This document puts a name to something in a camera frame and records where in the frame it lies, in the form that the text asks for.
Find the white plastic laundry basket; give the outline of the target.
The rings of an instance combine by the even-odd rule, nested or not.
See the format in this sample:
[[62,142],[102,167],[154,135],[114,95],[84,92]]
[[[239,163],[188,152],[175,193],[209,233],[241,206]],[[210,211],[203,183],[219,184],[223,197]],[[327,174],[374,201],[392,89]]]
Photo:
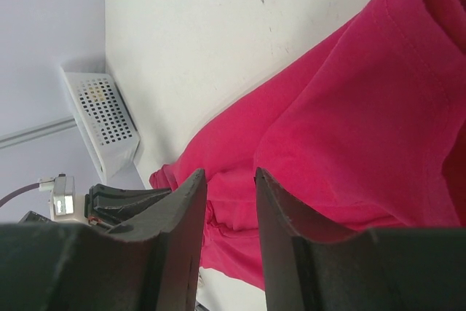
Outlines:
[[116,81],[105,73],[61,71],[75,123],[104,184],[133,163],[139,133]]

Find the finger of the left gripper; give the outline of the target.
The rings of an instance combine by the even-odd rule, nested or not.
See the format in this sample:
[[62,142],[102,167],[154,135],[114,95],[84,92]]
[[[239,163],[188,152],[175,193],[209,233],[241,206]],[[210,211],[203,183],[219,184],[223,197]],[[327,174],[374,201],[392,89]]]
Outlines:
[[121,224],[171,193],[169,188],[125,190],[97,184],[84,196],[84,217],[88,221]]

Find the pink t shirt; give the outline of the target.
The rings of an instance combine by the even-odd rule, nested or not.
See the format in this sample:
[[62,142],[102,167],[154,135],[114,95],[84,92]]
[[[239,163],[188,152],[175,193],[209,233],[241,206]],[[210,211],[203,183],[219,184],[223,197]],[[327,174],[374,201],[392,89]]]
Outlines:
[[370,0],[149,179],[207,180],[200,265],[263,288],[257,168],[354,230],[465,225],[465,0]]

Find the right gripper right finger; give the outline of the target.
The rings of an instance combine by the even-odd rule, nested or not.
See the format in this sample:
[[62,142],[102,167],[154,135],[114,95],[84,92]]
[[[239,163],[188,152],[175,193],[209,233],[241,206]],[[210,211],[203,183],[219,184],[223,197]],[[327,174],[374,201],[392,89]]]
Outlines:
[[463,310],[463,229],[343,227],[256,171],[269,310]]

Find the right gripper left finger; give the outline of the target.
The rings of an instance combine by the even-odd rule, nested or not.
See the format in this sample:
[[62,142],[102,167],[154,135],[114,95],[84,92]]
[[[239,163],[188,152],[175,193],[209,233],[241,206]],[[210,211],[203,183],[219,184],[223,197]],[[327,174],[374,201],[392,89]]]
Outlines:
[[194,310],[207,183],[175,191],[116,226],[1,225],[3,310]]

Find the left aluminium frame post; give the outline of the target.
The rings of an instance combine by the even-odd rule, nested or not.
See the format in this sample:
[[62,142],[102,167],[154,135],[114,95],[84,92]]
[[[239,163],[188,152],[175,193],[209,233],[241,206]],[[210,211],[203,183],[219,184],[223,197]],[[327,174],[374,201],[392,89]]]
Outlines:
[[15,133],[3,135],[1,137],[1,149],[6,149],[18,144],[33,141],[38,138],[71,129],[73,127],[76,127],[75,119],[73,117],[66,117],[35,127],[30,127]]

